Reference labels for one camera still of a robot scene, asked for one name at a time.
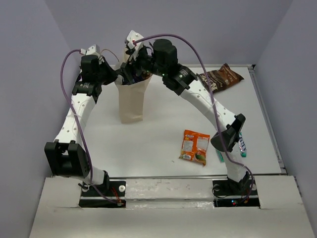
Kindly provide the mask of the cream paper bag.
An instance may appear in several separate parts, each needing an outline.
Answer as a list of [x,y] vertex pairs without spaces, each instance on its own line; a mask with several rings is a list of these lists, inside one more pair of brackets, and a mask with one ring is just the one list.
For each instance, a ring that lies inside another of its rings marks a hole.
[[152,74],[147,72],[147,79],[132,85],[122,85],[121,76],[115,80],[118,89],[119,117],[123,124],[143,120],[143,107],[145,90],[151,80]]

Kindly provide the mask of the brown Kettle chips bag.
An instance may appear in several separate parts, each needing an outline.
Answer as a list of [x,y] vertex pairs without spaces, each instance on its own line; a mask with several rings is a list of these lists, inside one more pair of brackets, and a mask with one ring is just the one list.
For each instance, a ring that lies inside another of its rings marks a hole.
[[209,92],[213,93],[224,91],[233,85],[241,82],[244,78],[238,73],[234,72],[230,66],[225,63],[218,70],[207,71],[207,76],[204,73],[198,74],[198,79]]

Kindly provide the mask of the orange candy bag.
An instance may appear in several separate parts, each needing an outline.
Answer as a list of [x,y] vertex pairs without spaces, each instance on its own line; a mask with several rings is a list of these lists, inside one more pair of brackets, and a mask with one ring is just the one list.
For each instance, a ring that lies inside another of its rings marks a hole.
[[179,159],[206,165],[206,154],[210,135],[191,130],[184,130]]

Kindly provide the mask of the blue purple candy bag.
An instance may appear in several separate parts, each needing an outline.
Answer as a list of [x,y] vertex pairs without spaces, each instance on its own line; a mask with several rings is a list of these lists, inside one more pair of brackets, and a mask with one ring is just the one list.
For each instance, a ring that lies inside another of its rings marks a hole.
[[137,75],[136,73],[133,73],[132,74],[132,82],[133,82],[133,84],[134,83],[138,83],[138,82],[146,80],[147,77],[148,77],[148,75],[147,75],[146,72],[142,72],[140,75]]

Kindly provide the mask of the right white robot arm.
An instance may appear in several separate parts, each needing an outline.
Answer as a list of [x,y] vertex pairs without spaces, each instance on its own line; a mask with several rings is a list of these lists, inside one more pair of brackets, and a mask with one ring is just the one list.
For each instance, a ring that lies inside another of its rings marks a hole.
[[139,82],[140,76],[148,74],[160,76],[168,89],[198,109],[216,129],[211,145],[224,158],[227,169],[226,188],[233,194],[244,191],[251,172],[234,158],[232,151],[240,140],[245,116],[228,111],[211,95],[211,79],[208,75],[202,78],[178,62],[177,49],[170,40],[155,40],[150,54],[143,40],[135,36],[126,39],[125,45],[128,58],[120,66],[124,82]]

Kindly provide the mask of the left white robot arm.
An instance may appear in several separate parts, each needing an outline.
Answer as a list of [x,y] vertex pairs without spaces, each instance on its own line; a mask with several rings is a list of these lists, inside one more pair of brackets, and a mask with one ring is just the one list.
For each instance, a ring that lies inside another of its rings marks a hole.
[[82,56],[80,69],[71,96],[64,93],[70,108],[62,128],[53,142],[45,144],[44,152],[53,175],[79,179],[104,196],[109,192],[109,175],[92,165],[83,132],[102,86],[113,83],[117,74],[98,53]]

